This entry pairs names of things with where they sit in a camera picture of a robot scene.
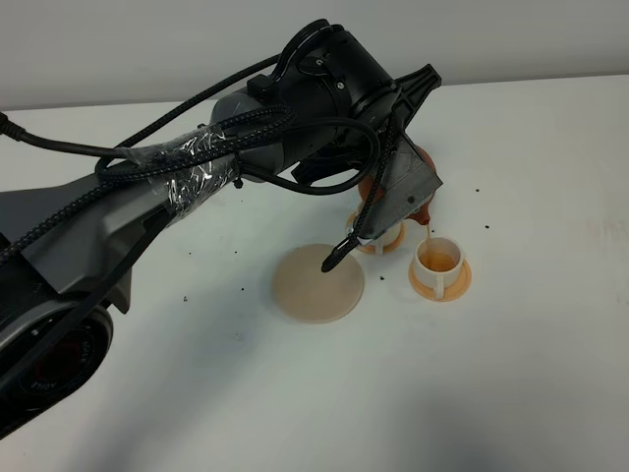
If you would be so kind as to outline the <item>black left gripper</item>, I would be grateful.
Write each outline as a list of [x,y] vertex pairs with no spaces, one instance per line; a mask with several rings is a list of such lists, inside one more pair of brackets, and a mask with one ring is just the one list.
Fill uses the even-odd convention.
[[[390,115],[405,129],[416,115],[418,106],[440,86],[441,76],[431,64],[426,64],[413,73],[397,78],[393,94],[384,89],[375,99],[362,103],[362,108],[358,108],[360,114],[354,116],[354,119],[369,125],[383,139],[380,128]],[[360,169],[368,154],[369,151],[364,146],[337,141],[302,161],[292,171],[292,175],[299,184],[311,185],[325,177]]]

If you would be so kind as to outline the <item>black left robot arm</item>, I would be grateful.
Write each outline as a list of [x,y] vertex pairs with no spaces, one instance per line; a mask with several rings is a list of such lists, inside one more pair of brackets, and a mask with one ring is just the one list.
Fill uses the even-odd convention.
[[281,53],[181,103],[116,147],[45,139],[8,117],[18,143],[95,159],[71,183],[1,196],[1,433],[9,436],[83,386],[127,312],[132,268],[154,239],[227,185],[301,195],[352,188],[364,203],[324,251],[336,272],[405,219],[429,221],[441,185],[407,135],[441,84],[424,66],[391,77],[347,30],[325,20]]

